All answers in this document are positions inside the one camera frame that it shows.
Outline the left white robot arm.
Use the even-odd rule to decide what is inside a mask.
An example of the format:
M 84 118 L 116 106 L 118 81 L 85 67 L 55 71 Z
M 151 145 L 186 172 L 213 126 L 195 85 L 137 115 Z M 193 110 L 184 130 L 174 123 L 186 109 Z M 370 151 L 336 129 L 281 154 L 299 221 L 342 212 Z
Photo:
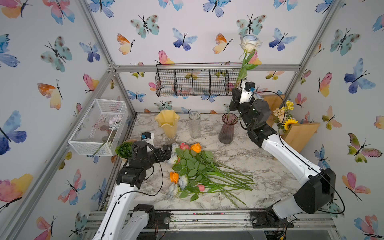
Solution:
M 140 187 L 149 168 L 171 158 L 172 148 L 171 145 L 155 148 L 145 141 L 133 143 L 132 157 L 119 172 L 111 203 L 93 237 L 94 240 L 135 240 L 142 230 L 156 224 L 154 206 L 138 204 L 129 214 L 130 205 L 137 194 L 148 197 L 156 195 L 143 193 Z

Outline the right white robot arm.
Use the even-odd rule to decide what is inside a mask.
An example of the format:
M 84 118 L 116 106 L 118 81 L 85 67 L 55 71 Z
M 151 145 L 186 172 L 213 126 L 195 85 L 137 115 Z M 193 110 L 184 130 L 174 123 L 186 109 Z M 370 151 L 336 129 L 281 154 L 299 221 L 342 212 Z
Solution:
M 240 89 L 233 88 L 230 110 L 239 112 L 251 141 L 280 161 L 298 180 L 301 188 L 266 210 L 252 214 L 251 221 L 254 228 L 292 227 L 287 220 L 289 216 L 302 212 L 314 214 L 334 199 L 336 174 L 304 158 L 267 124 L 271 114 L 269 104 L 254 98 L 254 87 L 255 83 L 245 82 Z

